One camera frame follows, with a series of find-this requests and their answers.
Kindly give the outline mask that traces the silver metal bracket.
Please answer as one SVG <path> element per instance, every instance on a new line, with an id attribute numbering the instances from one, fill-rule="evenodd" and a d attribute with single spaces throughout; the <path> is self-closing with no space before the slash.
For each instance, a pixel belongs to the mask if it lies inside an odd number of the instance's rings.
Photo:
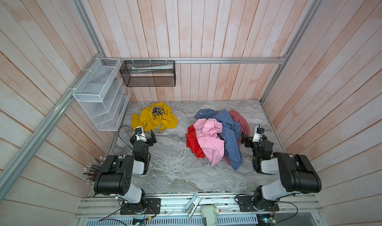
<path id="1" fill-rule="evenodd" d="M 194 195 L 191 200 L 184 206 L 183 213 L 187 214 L 191 218 L 199 205 L 201 198 L 198 195 Z"/>

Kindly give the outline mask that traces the right aluminium frame rail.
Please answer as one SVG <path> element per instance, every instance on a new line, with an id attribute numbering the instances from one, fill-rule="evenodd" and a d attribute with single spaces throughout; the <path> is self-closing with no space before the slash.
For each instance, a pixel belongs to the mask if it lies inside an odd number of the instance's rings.
<path id="1" fill-rule="evenodd" d="M 289 59 L 291 58 L 291 56 L 297 49 L 298 45 L 302 41 L 302 38 L 308 31 L 309 27 L 311 26 L 313 20 L 315 19 L 317 13 L 320 11 L 320 8 L 325 3 L 325 1 L 326 0 L 312 0 L 309 8 L 303 15 L 303 19 L 298 25 L 298 29 L 296 30 L 295 34 L 293 35 L 293 38 L 291 39 L 289 45 L 287 46 L 285 54 L 281 57 L 281 59 L 283 60 L 282 63 L 278 64 L 277 68 L 272 70 L 270 74 L 271 78 L 269 78 L 267 80 L 267 83 L 265 84 L 265 90 L 261 94 L 262 98 L 259 100 L 262 106 L 265 104 L 269 94 L 271 93 L 274 86 L 276 85 Z"/>

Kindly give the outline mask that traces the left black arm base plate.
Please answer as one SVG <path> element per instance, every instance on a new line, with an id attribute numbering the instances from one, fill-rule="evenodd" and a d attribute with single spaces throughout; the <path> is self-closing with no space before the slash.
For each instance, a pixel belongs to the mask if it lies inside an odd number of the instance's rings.
<path id="1" fill-rule="evenodd" d="M 121 215 L 141 215 L 141 214 L 160 214 L 161 199 L 160 198 L 148 198 L 141 200 L 140 203 L 122 203 L 120 210 Z"/>

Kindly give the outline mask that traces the maroon cloth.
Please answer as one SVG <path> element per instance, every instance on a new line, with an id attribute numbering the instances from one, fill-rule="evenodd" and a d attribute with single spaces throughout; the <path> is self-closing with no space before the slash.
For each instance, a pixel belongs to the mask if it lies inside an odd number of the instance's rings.
<path id="1" fill-rule="evenodd" d="M 251 129 L 250 129 L 250 125 L 248 124 L 248 122 L 244 119 L 243 116 L 241 116 L 237 111 L 235 110 L 231 110 L 229 111 L 229 114 L 231 116 L 231 118 L 238 122 L 240 124 L 240 127 L 241 127 L 241 130 L 240 130 L 240 133 L 245 133 L 246 135 L 250 135 L 250 132 L 251 132 Z"/>

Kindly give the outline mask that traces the aluminium frame rail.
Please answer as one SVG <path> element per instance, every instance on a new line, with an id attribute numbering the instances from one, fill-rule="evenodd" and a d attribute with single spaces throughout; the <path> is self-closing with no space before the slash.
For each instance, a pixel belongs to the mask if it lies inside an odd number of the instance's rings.
<path id="1" fill-rule="evenodd" d="M 24 172 L 32 158 L 36 155 L 43 142 L 47 139 L 53 128 L 57 125 L 66 110 L 70 107 L 74 100 L 73 93 L 78 88 L 82 80 L 84 80 L 87 72 L 90 71 L 96 61 L 103 56 L 103 53 L 97 53 L 92 57 L 90 62 L 81 72 L 80 76 L 77 77 L 74 83 L 66 90 L 55 107 L 39 124 L 37 129 L 31 134 L 27 141 L 24 142 L 21 149 L 6 166 L 5 170 L 1 174 L 1 200 L 4 200 L 5 196 L 9 193 L 17 179 Z"/>
<path id="2" fill-rule="evenodd" d="M 278 64 L 277 68 L 272 70 L 270 74 L 271 78 L 269 78 L 267 80 L 267 83 L 265 84 L 265 90 L 261 94 L 262 98 L 259 100 L 262 106 L 265 104 L 269 94 L 271 93 L 274 86 L 276 85 L 289 59 L 291 58 L 291 56 L 297 49 L 298 45 L 302 41 L 302 38 L 308 31 L 309 27 L 311 26 L 313 20 L 315 19 L 317 13 L 320 11 L 320 8 L 325 3 L 325 1 L 326 0 L 312 0 L 309 8 L 303 15 L 303 19 L 298 25 L 298 29 L 296 30 L 295 34 L 293 35 L 293 38 L 291 39 L 289 45 L 287 46 L 285 54 L 281 57 L 281 59 L 283 60 L 282 63 Z"/>

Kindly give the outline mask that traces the beige plastic box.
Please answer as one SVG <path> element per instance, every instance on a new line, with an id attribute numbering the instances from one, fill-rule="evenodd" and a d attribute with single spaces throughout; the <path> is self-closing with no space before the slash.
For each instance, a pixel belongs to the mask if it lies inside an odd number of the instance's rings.
<path id="1" fill-rule="evenodd" d="M 201 207 L 201 214 L 204 226 L 217 226 L 217 215 L 219 214 L 219 209 L 216 204 L 203 205 Z"/>

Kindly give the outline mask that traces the horizontal aluminium rail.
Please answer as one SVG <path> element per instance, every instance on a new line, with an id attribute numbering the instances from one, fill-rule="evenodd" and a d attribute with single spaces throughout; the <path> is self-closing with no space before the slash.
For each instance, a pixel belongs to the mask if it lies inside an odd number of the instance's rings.
<path id="1" fill-rule="evenodd" d="M 170 62 L 175 64 L 283 64 L 285 58 L 282 57 L 119 57 L 104 58 L 106 61 L 120 60 L 139 62 Z"/>

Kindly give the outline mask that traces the red cloth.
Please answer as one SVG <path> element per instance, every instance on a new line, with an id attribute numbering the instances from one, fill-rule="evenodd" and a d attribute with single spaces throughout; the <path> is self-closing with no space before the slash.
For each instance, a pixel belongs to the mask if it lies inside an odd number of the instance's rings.
<path id="1" fill-rule="evenodd" d="M 186 138 L 187 147 L 192 150 L 193 154 L 195 154 L 197 158 L 205 158 L 206 156 L 198 143 L 196 130 L 193 125 L 188 127 L 188 133 L 186 134 Z"/>

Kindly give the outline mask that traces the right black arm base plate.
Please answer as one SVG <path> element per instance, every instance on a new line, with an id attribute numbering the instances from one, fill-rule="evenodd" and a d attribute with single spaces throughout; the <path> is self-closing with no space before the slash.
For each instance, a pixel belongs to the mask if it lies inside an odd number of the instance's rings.
<path id="1" fill-rule="evenodd" d="M 235 197 L 241 212 L 279 211 L 276 201 L 265 200 L 261 197 L 239 194 Z"/>

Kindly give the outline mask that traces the blue checkered shirt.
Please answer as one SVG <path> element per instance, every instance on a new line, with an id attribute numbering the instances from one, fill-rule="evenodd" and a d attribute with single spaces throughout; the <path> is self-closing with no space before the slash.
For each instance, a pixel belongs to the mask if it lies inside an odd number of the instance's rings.
<path id="1" fill-rule="evenodd" d="M 240 124 L 231 118 L 227 110 L 200 109 L 195 115 L 197 120 L 210 118 L 214 118 L 222 124 L 222 132 L 218 136 L 221 140 L 224 140 L 224 157 L 227 158 L 232 168 L 237 170 L 243 162 L 238 146 L 241 137 Z"/>

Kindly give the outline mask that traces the pink shirt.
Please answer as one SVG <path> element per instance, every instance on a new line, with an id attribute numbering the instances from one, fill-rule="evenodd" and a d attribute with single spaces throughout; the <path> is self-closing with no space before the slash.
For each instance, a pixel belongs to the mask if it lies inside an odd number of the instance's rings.
<path id="1" fill-rule="evenodd" d="M 214 118 L 198 119 L 194 128 L 197 141 L 211 167 L 216 166 L 224 157 L 224 140 L 218 136 L 222 132 L 222 124 Z"/>

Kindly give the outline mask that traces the yellow t-shirt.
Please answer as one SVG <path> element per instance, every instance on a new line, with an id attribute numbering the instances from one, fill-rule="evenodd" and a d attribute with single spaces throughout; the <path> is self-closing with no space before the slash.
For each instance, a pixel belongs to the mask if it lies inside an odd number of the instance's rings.
<path id="1" fill-rule="evenodd" d="M 150 107 L 142 109 L 140 115 L 132 115 L 131 127 L 134 130 L 142 127 L 144 132 L 154 129 L 158 129 L 161 132 L 165 129 L 174 129 L 177 125 L 177 117 L 164 102 L 153 103 Z"/>

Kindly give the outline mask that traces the left aluminium frame rail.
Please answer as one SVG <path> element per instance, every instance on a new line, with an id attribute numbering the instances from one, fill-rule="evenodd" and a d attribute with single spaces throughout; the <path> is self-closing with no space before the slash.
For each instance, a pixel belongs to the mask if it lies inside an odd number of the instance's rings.
<path id="1" fill-rule="evenodd" d="M 32 158 L 36 155 L 43 142 L 47 139 L 53 128 L 57 125 L 66 110 L 70 107 L 74 100 L 73 93 L 78 88 L 82 80 L 84 80 L 87 72 L 90 71 L 96 61 L 103 56 L 103 53 L 97 53 L 92 57 L 90 62 L 81 72 L 80 76 L 77 77 L 74 83 L 66 90 L 55 107 L 39 124 L 37 129 L 31 134 L 27 141 L 24 142 L 21 149 L 6 166 L 5 170 L 1 174 L 1 200 L 4 200 L 5 196 L 9 193 L 17 179 L 24 172 Z"/>

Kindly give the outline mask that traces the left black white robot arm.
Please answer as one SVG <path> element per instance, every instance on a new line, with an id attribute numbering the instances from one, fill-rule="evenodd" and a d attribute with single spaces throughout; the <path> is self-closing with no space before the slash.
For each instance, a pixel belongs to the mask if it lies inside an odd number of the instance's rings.
<path id="1" fill-rule="evenodd" d="M 131 183 L 133 175 L 145 175 L 148 172 L 151 155 L 149 147 L 156 143 L 156 136 L 151 131 L 146 137 L 143 128 L 137 127 L 135 135 L 130 138 L 132 155 L 109 155 L 94 181 L 94 192 L 102 195 L 113 195 L 122 200 L 123 208 L 136 214 L 144 213 L 148 206 L 143 189 Z"/>

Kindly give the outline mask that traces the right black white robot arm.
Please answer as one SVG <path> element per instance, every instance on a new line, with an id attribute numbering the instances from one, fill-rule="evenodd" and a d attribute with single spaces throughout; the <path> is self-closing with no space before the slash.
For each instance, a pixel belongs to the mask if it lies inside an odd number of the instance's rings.
<path id="1" fill-rule="evenodd" d="M 279 199 L 293 194 L 310 194 L 321 191 L 322 183 L 305 155 L 273 151 L 274 143 L 258 128 L 253 137 L 242 133 L 241 143 L 252 149 L 252 166 L 256 173 L 276 175 L 278 179 L 256 188 L 251 199 L 256 211 L 273 208 Z"/>

